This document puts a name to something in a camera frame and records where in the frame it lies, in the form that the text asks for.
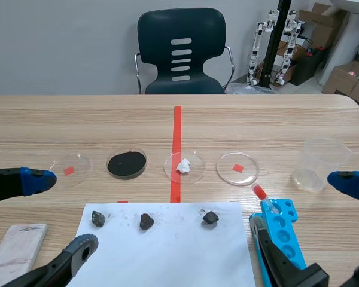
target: test tube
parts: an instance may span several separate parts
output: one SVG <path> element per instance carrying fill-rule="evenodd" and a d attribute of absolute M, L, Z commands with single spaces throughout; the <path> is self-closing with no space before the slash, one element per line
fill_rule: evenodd
<path fill-rule="evenodd" d="M 279 214 L 279 210 L 271 203 L 269 198 L 267 197 L 267 194 L 262 189 L 262 187 L 259 184 L 253 184 L 251 186 L 253 192 L 257 195 L 257 197 L 268 206 L 268 208 L 275 214 Z"/>

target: floor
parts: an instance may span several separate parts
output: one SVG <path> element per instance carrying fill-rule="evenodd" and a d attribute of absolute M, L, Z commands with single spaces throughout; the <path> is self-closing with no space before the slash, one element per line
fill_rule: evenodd
<path fill-rule="evenodd" d="M 273 91 L 279 94 L 322 94 L 323 89 L 323 86 L 318 84 L 317 76 L 312 77 L 299 86 L 290 83 L 279 87 L 270 86 Z"/>

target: plastic measuring cup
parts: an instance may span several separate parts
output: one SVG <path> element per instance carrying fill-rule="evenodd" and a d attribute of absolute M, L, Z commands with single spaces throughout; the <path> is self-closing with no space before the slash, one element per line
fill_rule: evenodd
<path fill-rule="evenodd" d="M 327 185 L 328 175 L 337 171 L 350 156 L 351 150 L 336 139 L 307 139 L 291 178 L 303 190 L 321 191 Z"/>

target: white paper sheet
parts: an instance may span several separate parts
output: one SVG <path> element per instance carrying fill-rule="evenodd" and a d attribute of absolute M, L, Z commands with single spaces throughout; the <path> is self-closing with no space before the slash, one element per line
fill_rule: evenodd
<path fill-rule="evenodd" d="M 92 211 L 105 225 L 91 223 Z M 202 223 L 214 211 L 217 224 Z M 141 214 L 154 225 L 139 228 Z M 255 287 L 239 203 L 87 204 L 77 235 L 97 236 L 97 251 L 69 287 Z"/>

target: white cotton ball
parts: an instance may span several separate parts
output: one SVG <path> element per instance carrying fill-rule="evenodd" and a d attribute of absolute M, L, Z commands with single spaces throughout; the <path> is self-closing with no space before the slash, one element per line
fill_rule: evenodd
<path fill-rule="evenodd" d="M 190 162 L 184 158 L 179 165 L 177 165 L 176 170 L 179 170 L 181 173 L 188 173 L 190 172 Z"/>

